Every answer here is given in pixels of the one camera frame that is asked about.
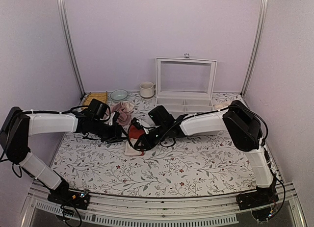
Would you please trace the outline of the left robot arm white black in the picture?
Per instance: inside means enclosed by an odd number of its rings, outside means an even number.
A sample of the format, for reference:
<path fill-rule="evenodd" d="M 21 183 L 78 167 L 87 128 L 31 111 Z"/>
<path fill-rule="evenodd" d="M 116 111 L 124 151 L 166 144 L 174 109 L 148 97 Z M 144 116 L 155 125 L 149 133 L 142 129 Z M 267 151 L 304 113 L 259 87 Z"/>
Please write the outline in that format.
<path fill-rule="evenodd" d="M 89 106 L 81 111 L 75 107 L 63 112 L 23 111 L 13 107 L 0 130 L 3 149 L 0 158 L 39 180 L 62 204 L 69 204 L 73 194 L 68 182 L 31 152 L 28 138 L 36 134 L 73 132 L 83 134 L 85 139 L 89 139 L 89 134 L 95 135 L 97 140 L 108 144 L 121 142 L 127 138 L 126 133 L 114 117 L 109 109 Z"/>

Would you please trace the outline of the right aluminium frame post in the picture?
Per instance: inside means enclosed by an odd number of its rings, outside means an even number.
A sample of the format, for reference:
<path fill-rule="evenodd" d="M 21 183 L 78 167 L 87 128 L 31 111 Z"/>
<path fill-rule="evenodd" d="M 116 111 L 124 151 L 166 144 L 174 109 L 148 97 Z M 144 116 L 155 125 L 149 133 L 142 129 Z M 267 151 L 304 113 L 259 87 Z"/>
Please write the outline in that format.
<path fill-rule="evenodd" d="M 256 60 L 258 57 L 259 46 L 260 46 L 260 42 L 262 39 L 262 32 L 263 32 L 264 23 L 265 23 L 265 19 L 266 19 L 266 15 L 267 15 L 268 1 L 269 0 L 261 0 L 261 2 L 260 2 L 257 29 L 256 29 L 256 33 L 255 33 L 255 38 L 253 41 L 253 48 L 252 48 L 251 55 L 249 58 L 248 68 L 247 68 L 247 72 L 245 75 L 242 90 L 240 92 L 240 94 L 242 95 L 243 98 L 245 98 L 245 96 L 248 92 L 248 88 L 249 88 L 250 81 L 251 81 L 251 78 L 253 75 L 255 63 L 256 63 Z"/>

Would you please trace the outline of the white compartment storage box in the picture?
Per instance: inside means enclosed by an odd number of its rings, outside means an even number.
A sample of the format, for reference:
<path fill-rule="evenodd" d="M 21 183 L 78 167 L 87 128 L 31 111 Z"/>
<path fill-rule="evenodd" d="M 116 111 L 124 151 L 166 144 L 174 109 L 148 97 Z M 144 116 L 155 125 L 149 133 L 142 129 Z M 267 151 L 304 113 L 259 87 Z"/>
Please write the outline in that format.
<path fill-rule="evenodd" d="M 216 60 L 156 58 L 156 106 L 173 116 L 213 110 Z"/>

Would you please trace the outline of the floral patterned table mat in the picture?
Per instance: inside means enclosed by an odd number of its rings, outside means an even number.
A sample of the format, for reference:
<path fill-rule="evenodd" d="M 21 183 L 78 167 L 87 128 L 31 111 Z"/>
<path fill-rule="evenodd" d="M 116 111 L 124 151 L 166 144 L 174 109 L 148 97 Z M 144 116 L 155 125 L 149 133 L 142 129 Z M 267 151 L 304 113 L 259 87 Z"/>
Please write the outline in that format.
<path fill-rule="evenodd" d="M 227 131 L 166 140 L 140 156 L 126 156 L 124 142 L 107 144 L 67 133 L 52 169 L 74 189 L 135 197 L 220 195 L 263 182 Z"/>

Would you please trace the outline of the beige crumpled underwear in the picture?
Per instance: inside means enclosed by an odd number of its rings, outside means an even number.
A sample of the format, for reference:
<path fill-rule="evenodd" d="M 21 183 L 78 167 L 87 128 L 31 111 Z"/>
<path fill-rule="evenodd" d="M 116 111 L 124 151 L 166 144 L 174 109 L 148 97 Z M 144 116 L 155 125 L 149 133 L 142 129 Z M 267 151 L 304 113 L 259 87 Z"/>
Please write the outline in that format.
<path fill-rule="evenodd" d="M 223 109 L 223 108 L 226 108 L 230 105 L 231 103 L 230 102 L 224 102 L 224 103 L 220 103 L 220 104 L 215 104 L 213 106 L 214 110 L 219 110 L 219 109 Z"/>

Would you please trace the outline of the pink crumpled underwear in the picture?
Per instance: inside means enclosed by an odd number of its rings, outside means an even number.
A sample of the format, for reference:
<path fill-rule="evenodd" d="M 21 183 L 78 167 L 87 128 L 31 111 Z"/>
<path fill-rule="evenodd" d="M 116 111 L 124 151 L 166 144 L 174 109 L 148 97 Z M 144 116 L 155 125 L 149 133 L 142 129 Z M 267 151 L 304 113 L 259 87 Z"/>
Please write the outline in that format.
<path fill-rule="evenodd" d="M 113 104 L 110 107 L 111 112 L 117 111 L 119 113 L 119 117 L 117 119 L 117 123 L 126 126 L 131 121 L 131 113 L 133 112 L 135 105 L 128 101 L 121 101 L 119 103 Z"/>

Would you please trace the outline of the white ceramic mug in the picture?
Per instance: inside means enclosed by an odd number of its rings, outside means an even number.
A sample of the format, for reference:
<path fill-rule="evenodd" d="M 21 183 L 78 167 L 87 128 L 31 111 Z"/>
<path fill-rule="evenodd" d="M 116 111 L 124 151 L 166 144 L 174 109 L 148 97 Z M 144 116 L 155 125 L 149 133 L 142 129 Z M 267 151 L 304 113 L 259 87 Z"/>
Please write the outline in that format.
<path fill-rule="evenodd" d="M 145 81 L 139 84 L 140 95 L 143 98 L 151 98 L 155 94 L 155 84 L 150 81 Z"/>

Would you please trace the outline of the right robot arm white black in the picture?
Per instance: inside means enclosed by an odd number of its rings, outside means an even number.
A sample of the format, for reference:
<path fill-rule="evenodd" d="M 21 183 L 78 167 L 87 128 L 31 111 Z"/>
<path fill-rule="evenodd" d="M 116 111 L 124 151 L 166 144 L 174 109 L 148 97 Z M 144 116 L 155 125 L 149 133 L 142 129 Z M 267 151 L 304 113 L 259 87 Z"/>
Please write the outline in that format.
<path fill-rule="evenodd" d="M 226 131 L 233 145 L 243 152 L 251 164 L 256 178 L 254 201 L 257 205 L 265 205 L 276 194 L 276 175 L 271 170 L 270 158 L 265 149 L 266 134 L 261 125 L 265 121 L 250 111 L 241 101 L 235 100 L 222 109 L 214 111 L 182 114 L 174 118 L 163 105 L 159 105 L 148 113 L 154 127 L 144 126 L 138 119 L 131 124 L 144 132 L 129 145 L 137 151 L 148 151 L 166 138 L 180 138 L 195 134 Z"/>

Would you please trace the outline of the aluminium front rail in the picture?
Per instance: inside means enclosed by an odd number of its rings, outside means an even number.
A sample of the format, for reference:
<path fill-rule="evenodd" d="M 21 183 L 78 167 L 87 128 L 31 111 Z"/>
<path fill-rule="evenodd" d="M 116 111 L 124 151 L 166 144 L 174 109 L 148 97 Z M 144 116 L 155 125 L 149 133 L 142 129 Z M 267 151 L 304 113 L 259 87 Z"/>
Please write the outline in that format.
<path fill-rule="evenodd" d="M 22 209 L 21 227 L 305 227 L 300 201 L 292 183 L 276 187 L 275 217 L 259 222 L 269 205 L 240 210 L 236 194 L 193 198 L 141 198 L 92 193 L 86 210 L 62 214 L 49 202 L 47 190 L 32 184 Z"/>

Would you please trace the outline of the left aluminium frame post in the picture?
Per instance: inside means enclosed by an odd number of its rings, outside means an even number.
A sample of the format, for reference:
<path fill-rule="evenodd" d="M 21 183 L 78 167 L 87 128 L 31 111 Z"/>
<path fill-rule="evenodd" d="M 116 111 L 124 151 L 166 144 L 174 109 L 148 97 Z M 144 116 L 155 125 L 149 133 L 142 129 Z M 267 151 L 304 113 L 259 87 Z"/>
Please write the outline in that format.
<path fill-rule="evenodd" d="M 61 20 L 61 26 L 62 26 L 64 37 L 65 37 L 65 43 L 66 43 L 66 47 L 67 47 L 69 58 L 70 58 L 70 63 L 74 72 L 74 77 L 76 79 L 76 83 L 78 85 L 80 95 L 81 97 L 84 97 L 86 92 L 84 89 L 82 78 L 79 72 L 77 59 L 75 56 L 75 50 L 73 47 L 70 27 L 69 27 L 68 18 L 67 18 L 65 0 L 57 0 L 57 5 L 58 5 L 58 11 L 59 11 L 60 20 Z"/>

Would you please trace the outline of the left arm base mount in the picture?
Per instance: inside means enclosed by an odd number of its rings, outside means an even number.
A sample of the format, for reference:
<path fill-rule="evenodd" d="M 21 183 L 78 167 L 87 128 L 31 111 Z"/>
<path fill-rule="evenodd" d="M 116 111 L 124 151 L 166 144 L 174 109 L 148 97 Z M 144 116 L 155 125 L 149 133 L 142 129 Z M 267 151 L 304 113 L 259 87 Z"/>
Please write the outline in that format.
<path fill-rule="evenodd" d="M 51 191 L 48 195 L 48 201 L 72 206 L 77 209 L 86 210 L 90 202 L 90 191 L 71 191 L 68 188 Z"/>

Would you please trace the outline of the red and white underwear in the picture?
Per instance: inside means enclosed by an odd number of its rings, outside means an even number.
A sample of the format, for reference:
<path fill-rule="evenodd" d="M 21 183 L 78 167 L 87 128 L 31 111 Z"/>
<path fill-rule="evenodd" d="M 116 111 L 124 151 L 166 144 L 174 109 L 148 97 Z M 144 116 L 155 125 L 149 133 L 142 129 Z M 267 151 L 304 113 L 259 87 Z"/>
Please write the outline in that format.
<path fill-rule="evenodd" d="M 131 144 L 134 146 L 139 137 L 144 133 L 145 131 L 143 129 L 137 129 L 135 126 L 131 126 L 128 132 Z M 126 142 L 125 156 L 143 156 L 144 154 L 144 151 L 137 151 L 129 144 L 129 142 Z"/>

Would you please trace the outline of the light green glass bowl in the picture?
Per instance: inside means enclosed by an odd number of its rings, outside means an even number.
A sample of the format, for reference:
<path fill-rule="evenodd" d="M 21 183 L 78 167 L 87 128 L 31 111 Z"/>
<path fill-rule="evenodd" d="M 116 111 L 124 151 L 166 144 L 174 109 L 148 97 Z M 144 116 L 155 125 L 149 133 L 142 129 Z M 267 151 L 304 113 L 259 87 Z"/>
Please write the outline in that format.
<path fill-rule="evenodd" d="M 110 94 L 110 98 L 111 98 L 113 101 L 123 101 L 123 100 L 125 100 L 128 96 L 129 96 L 128 91 L 123 90 L 123 89 L 115 90 L 115 91 L 113 91 L 113 92 Z"/>

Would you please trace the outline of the aluminium frame post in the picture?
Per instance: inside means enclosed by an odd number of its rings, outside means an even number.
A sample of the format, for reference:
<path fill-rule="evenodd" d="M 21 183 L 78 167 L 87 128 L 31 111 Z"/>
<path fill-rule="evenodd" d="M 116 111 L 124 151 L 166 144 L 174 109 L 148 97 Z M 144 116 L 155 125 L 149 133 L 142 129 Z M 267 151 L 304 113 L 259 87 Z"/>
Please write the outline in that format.
<path fill-rule="evenodd" d="M 61 26 L 62 26 L 64 37 L 65 37 L 65 43 L 66 43 L 66 47 L 67 47 L 69 58 L 70 58 L 70 63 L 74 72 L 74 77 L 76 79 L 76 83 L 78 85 L 80 95 L 81 97 L 84 97 L 86 92 L 84 89 L 82 78 L 79 72 L 77 59 L 75 56 L 75 50 L 73 47 L 70 27 L 69 27 L 68 18 L 67 18 L 65 0 L 57 0 L 57 5 L 58 5 L 58 11 L 59 11 L 60 20 L 61 20 Z"/>
<path fill-rule="evenodd" d="M 242 90 L 240 92 L 240 94 L 242 95 L 243 98 L 245 98 L 245 96 L 248 92 L 248 88 L 249 88 L 250 81 L 251 81 L 251 78 L 253 75 L 255 63 L 256 63 L 256 60 L 258 57 L 259 46 L 260 46 L 260 42 L 262 39 L 262 32 L 263 32 L 264 23 L 265 23 L 265 19 L 266 19 L 266 15 L 267 15 L 268 1 L 269 0 L 261 0 L 261 2 L 260 2 L 257 29 L 256 29 L 256 33 L 255 33 L 255 38 L 253 41 L 253 48 L 252 48 L 251 55 L 249 58 L 248 68 L 247 68 L 247 72 L 245 75 Z"/>

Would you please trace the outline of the woven bamboo tray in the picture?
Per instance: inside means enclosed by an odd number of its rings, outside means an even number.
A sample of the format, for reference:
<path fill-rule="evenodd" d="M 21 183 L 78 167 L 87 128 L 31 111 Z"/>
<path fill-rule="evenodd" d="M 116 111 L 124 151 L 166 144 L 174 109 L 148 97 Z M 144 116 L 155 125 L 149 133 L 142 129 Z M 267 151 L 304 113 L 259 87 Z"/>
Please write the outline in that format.
<path fill-rule="evenodd" d="M 108 92 L 90 92 L 82 99 L 82 105 L 89 105 L 93 99 L 99 100 L 103 103 L 107 103 Z"/>

